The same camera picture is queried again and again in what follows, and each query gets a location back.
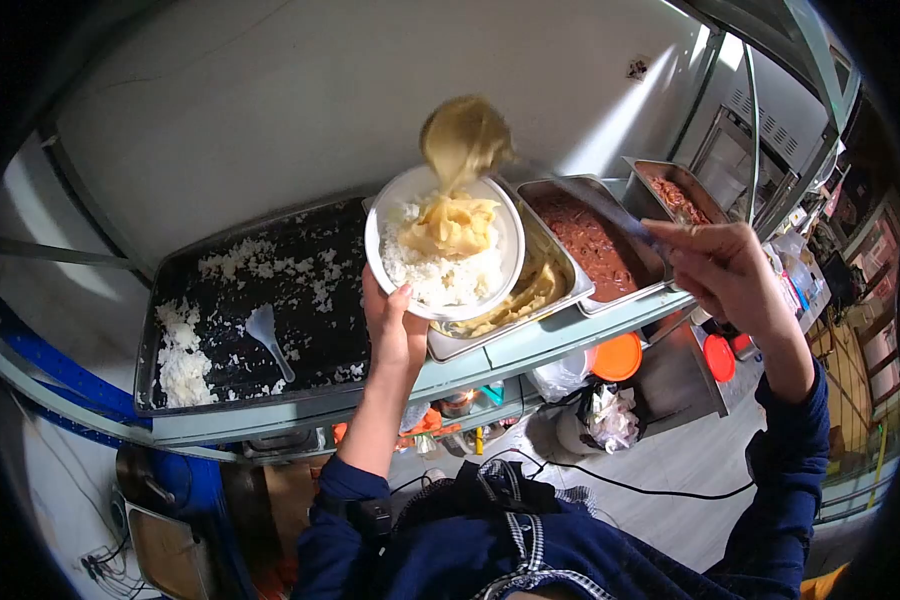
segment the food tray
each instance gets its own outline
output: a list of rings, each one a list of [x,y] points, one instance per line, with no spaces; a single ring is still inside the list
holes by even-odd
[[[510,191],[507,186],[503,186],[507,192],[514,196],[514,192]],[[527,252],[531,244],[541,244],[544,246],[544,252],[552,253],[556,262],[566,278],[569,291],[556,301],[547,306],[536,309],[523,318],[518,318],[514,322],[509,322],[501,327],[494,329],[488,333],[484,333],[476,338],[463,339],[454,338],[440,331],[435,331],[432,327],[427,331],[427,348],[430,349],[430,356],[434,362],[445,363],[459,356],[480,349],[494,340],[498,340],[509,333],[513,333],[520,328],[528,326],[534,321],[546,319],[555,312],[575,305],[582,299],[593,294],[593,281],[587,277],[584,270],[580,268],[569,253],[567,253],[564,245],[561,244],[554,234],[547,228],[547,225],[540,220],[525,201],[517,198],[517,210],[520,212],[520,218],[523,221],[524,232],[527,236]]]
[[[608,202],[615,203],[617,204],[617,206],[620,205],[620,202],[618,202],[617,199],[613,197],[611,191],[607,189],[607,187],[604,186],[600,179],[595,175],[581,174],[572,177],[572,179],[580,184],[590,186],[591,188],[599,192],[600,195]],[[538,198],[545,198],[554,194],[563,196],[570,195],[568,192],[564,191],[562,187],[556,185],[552,181],[552,179],[528,181],[517,188],[517,193],[527,202]],[[670,266],[666,262],[664,262],[663,259],[660,258],[660,256],[652,248],[631,239],[612,222],[606,222],[606,226],[616,233],[615,237],[617,238],[617,240],[623,241],[624,243],[628,244],[628,246],[633,250],[633,254],[636,256],[636,259],[639,260],[642,266],[647,270],[648,282],[646,285],[636,290],[635,292],[631,292],[627,295],[624,295],[623,297],[618,297],[617,299],[614,299],[610,302],[598,302],[589,297],[581,298],[578,303],[579,310],[583,313],[583,316],[587,318],[596,317],[616,306],[622,306],[635,300],[649,296],[650,294],[654,294],[673,281]],[[559,241],[557,241],[557,243],[560,244],[560,248],[564,251],[564,254],[569,257],[570,254],[569,252],[567,252],[563,243]],[[580,266],[576,261],[574,261],[574,264],[576,265],[577,269],[580,269]]]
[[[134,380],[134,408],[140,416],[204,413],[258,406],[276,402],[298,402],[351,392],[363,388],[368,371],[370,341],[362,307],[361,270],[364,256],[364,211],[360,198],[326,198],[306,206],[295,206],[246,222],[186,246],[161,261],[150,293]],[[220,277],[202,278],[199,261],[211,255],[226,255],[245,239],[262,239],[275,245],[268,261],[313,258],[312,271],[275,270],[273,277],[254,276],[248,269],[237,271],[237,281]],[[329,261],[328,252],[336,254]],[[328,267],[338,267],[338,276]],[[327,300],[317,300],[314,282],[327,282]],[[244,282],[238,289],[238,282]],[[221,400],[192,407],[167,408],[166,393],[159,383],[157,354],[163,347],[163,325],[156,307],[186,298],[199,306],[195,333],[199,347],[214,367],[204,375],[211,394]],[[273,305],[276,338],[284,349],[296,379],[279,394],[264,394],[281,378],[274,357],[264,345],[243,332],[242,326],[254,308]],[[298,360],[289,356],[299,352]],[[236,355],[234,363],[231,356]],[[240,399],[226,400],[233,391]]]
[[[650,186],[650,178],[662,177],[679,186],[687,195],[687,200],[692,202],[710,223],[731,222],[717,200],[710,196],[704,185],[686,167],[676,162],[644,160],[629,156],[624,156],[623,159],[632,172],[626,182],[626,191],[620,204],[634,217],[677,222],[667,202]]]

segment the hand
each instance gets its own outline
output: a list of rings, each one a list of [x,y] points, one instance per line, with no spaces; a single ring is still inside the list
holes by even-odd
[[[783,402],[803,402],[813,386],[813,357],[787,306],[756,233],[744,222],[681,225],[644,220],[670,245],[676,285],[706,312],[753,338],[769,387]]]
[[[370,373],[386,371],[417,380],[427,354],[430,323],[407,312],[411,287],[403,285],[389,297],[380,289],[370,265],[363,267],[363,314],[370,334]]]
[[[744,222],[643,224],[671,247],[676,285],[693,294],[718,321],[731,322],[754,340],[790,334],[796,321],[756,233]]]

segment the fingers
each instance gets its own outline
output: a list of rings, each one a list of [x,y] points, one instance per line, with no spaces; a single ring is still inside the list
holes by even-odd
[[[717,317],[718,319],[726,317],[724,306],[720,304],[720,299],[716,295],[711,294],[704,285],[696,281],[686,272],[675,270],[673,272],[673,281],[680,288],[689,292],[690,295],[696,299],[696,303],[700,305],[700,308],[709,313],[710,316]]]
[[[687,225],[644,219],[641,223],[654,237],[674,248],[721,258],[756,242],[754,230],[745,222]]]
[[[386,299],[384,308],[384,327],[403,326],[403,315],[410,306],[410,296],[413,289],[409,283],[404,283]]]
[[[674,270],[683,271],[712,295],[717,295],[732,285],[733,273],[717,266],[704,254],[674,248],[670,251],[669,258]]]

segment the wrist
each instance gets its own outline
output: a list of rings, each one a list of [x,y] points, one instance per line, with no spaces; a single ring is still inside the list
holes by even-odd
[[[390,390],[400,390],[409,394],[417,381],[422,364],[374,364],[370,363],[370,374],[366,378],[367,388],[383,387]]]

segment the stainless steel tray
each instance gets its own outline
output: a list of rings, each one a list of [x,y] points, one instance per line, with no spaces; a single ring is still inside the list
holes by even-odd
[[[603,198],[606,198],[608,202],[612,202],[617,206],[620,206],[620,202],[613,197],[611,190],[609,190],[607,186],[605,186],[604,183],[600,181],[600,179],[596,175],[579,174],[575,175],[574,179],[581,180],[583,183],[588,184],[593,189],[598,191],[600,195],[603,196]],[[527,181],[517,188],[517,193],[520,194],[521,197],[529,197],[531,195],[542,196],[551,192],[567,194],[562,188],[556,186],[551,179]],[[616,231],[619,234],[619,239],[624,240],[633,249],[633,253],[636,254],[636,257],[640,260],[641,263],[643,263],[643,266],[647,269],[647,272],[649,273],[650,283],[635,292],[631,292],[630,294],[624,295],[623,297],[618,297],[617,299],[610,302],[598,302],[590,299],[589,297],[581,298],[578,303],[579,310],[581,313],[583,313],[583,316],[587,318],[596,317],[601,313],[611,310],[614,307],[623,306],[627,303],[631,303],[635,300],[639,300],[641,298],[649,296],[650,294],[655,294],[673,282],[673,275],[671,273],[670,265],[664,262],[664,260],[660,258],[660,256],[652,248],[641,244],[636,240],[632,240],[612,222],[607,222],[606,225]],[[569,252],[567,252],[564,244],[562,244],[559,240],[557,240],[557,244],[559,244],[564,254],[569,257],[570,254]],[[574,264],[576,265],[577,269],[580,269],[580,266],[577,265],[576,261],[574,261]]]
[[[299,402],[362,389],[364,382],[358,380],[356,375],[350,376],[349,371],[343,381],[331,378],[337,367],[361,364],[366,376],[369,366],[370,346],[360,307],[360,270],[366,260],[362,239],[364,219],[363,211],[357,204],[367,196],[367,191],[343,192],[274,211],[166,256],[156,270],[138,349],[134,377],[134,409],[137,415],[150,417],[230,410],[268,403]],[[321,234],[319,239],[303,241],[307,232],[324,230],[328,232],[325,236]],[[333,294],[334,310],[326,313],[310,311],[312,292],[301,290],[288,273],[277,273],[269,279],[245,277],[246,283],[239,291],[232,283],[225,284],[218,279],[201,280],[197,267],[200,258],[208,254],[225,254],[235,243],[256,236],[263,236],[276,244],[274,258],[296,254],[297,259],[302,259],[332,248],[337,251],[338,262],[349,260],[351,265],[342,270],[339,289]],[[302,251],[301,244],[306,245]],[[217,393],[222,401],[167,408],[163,405],[166,395],[157,381],[159,366],[156,358],[162,346],[163,326],[156,318],[156,306],[168,300],[180,301],[184,297],[200,305],[201,321],[196,328],[197,335],[204,340],[200,348],[215,365],[219,365],[204,378],[208,384],[214,384],[211,392]],[[281,303],[284,299],[297,299],[297,303]],[[253,397],[255,393],[260,393],[263,385],[273,386],[280,378],[280,371],[263,345],[249,335],[240,335],[235,326],[250,315],[252,308],[267,302],[274,304],[279,342],[283,343],[291,336],[300,338],[305,335],[312,339],[308,349],[300,347],[301,359],[292,363],[297,372],[296,381],[286,386],[282,393]],[[217,311],[220,318],[216,319],[216,323],[211,322],[211,313]],[[330,321],[333,320],[340,321],[339,327],[331,327]],[[239,366],[228,362],[231,354],[240,357]],[[252,371],[246,370],[248,359],[253,365]],[[228,389],[235,390],[241,399],[223,400]]]
[[[436,363],[443,364],[464,354],[472,353],[494,340],[528,326],[534,321],[546,319],[555,312],[585,299],[593,294],[596,289],[593,281],[587,277],[587,274],[580,268],[577,261],[567,253],[564,245],[554,237],[554,234],[540,220],[537,213],[503,181],[498,179],[497,183],[504,187],[504,190],[516,200],[517,210],[519,210],[523,221],[524,233],[527,235],[527,245],[529,246],[531,243],[541,244],[544,252],[552,253],[555,256],[556,262],[560,266],[564,278],[566,278],[569,291],[551,304],[538,308],[523,318],[507,323],[476,338],[454,338],[431,328],[427,332],[427,348],[430,349],[430,356]]]
[[[632,172],[626,182],[626,192],[620,204],[634,217],[658,221],[677,221],[667,202],[660,198],[660,195],[650,186],[650,178],[662,177],[680,186],[688,196],[688,200],[710,220],[710,223],[731,222],[727,218],[727,213],[720,208],[717,200],[710,196],[704,185],[683,165],[676,162],[645,160],[630,156],[624,156],[623,159]]]

